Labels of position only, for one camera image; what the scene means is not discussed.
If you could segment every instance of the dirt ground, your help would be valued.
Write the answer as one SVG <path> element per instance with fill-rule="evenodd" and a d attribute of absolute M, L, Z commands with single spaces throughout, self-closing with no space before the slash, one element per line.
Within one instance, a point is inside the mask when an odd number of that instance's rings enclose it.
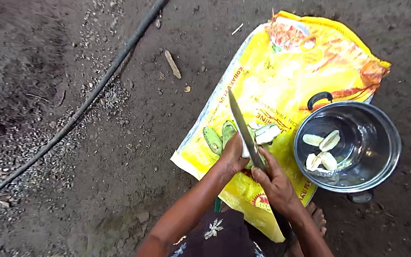
<path fill-rule="evenodd" d="M 0 0 L 0 181 L 64 125 L 152 3 Z M 70 135 L 0 192 L 0 256 L 132 255 L 196 183 L 169 158 L 272 8 L 338 20 L 393 64 L 373 104 L 403 138 L 397 170 L 370 203 L 313 200 L 336 256 L 411 256 L 411 0 L 171 0 Z"/>

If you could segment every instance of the cooking pot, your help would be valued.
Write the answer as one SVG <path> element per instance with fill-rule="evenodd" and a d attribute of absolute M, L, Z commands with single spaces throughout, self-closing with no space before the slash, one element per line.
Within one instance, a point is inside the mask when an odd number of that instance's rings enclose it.
<path fill-rule="evenodd" d="M 296 129 L 294 158 L 300 171 L 314 184 L 326 190 L 347 193 L 353 202 L 366 202 L 372 189 L 387 179 L 397 166 L 401 154 L 401 138 L 379 108 L 364 102 L 332 102 L 332 95 L 322 92 L 308 102 L 311 110 L 319 99 L 331 101 L 312 112 Z M 338 162 L 328 173 L 311 172 L 305 167 L 307 155 L 321 151 L 302 140 L 305 134 L 326 137 L 339 130 L 340 141 L 329 152 Z"/>

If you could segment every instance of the pot handle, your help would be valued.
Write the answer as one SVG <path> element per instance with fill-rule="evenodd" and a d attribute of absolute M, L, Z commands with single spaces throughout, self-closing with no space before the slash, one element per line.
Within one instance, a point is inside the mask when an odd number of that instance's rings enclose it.
<path fill-rule="evenodd" d="M 347 194 L 348 200 L 353 203 L 367 203 L 374 198 L 374 190 L 369 189 L 358 193 Z"/>
<path fill-rule="evenodd" d="M 326 91 L 319 92 L 314 96 L 310 97 L 309 101 L 307 102 L 307 108 L 309 109 L 309 111 L 313 110 L 313 105 L 323 98 L 327 98 L 330 102 L 333 102 L 333 95 L 331 93 Z"/>

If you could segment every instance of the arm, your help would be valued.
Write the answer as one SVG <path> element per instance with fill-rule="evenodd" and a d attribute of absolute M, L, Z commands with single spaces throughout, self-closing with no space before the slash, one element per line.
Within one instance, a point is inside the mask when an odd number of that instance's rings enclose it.
<path fill-rule="evenodd" d="M 241 154 L 242 141 L 236 133 L 214 166 L 156 223 L 137 255 L 168 255 L 172 245 L 197 224 L 234 174 L 248 163 Z"/>
<path fill-rule="evenodd" d="M 291 181 L 280 168 L 277 159 L 262 147 L 259 148 L 259 152 L 264 155 L 269 167 L 267 174 L 253 167 L 253 177 L 261 184 L 274 208 L 288 219 L 304 255 L 333 257 L 317 225 L 297 197 Z"/>

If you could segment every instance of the green banana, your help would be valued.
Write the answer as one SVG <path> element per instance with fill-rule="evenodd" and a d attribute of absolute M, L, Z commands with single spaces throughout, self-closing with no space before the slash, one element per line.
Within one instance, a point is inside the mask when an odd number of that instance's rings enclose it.
<path fill-rule="evenodd" d="M 223 135 L 223 149 L 226 147 L 226 143 L 229 139 L 237 132 L 234 124 L 230 120 L 223 123 L 223 128 L 221 129 L 221 135 Z"/>
<path fill-rule="evenodd" d="M 223 152 L 223 142 L 217 133 L 209 127 L 204 127 L 202 134 L 204 135 L 205 141 L 209 145 L 210 150 L 217 155 L 221 155 Z"/>

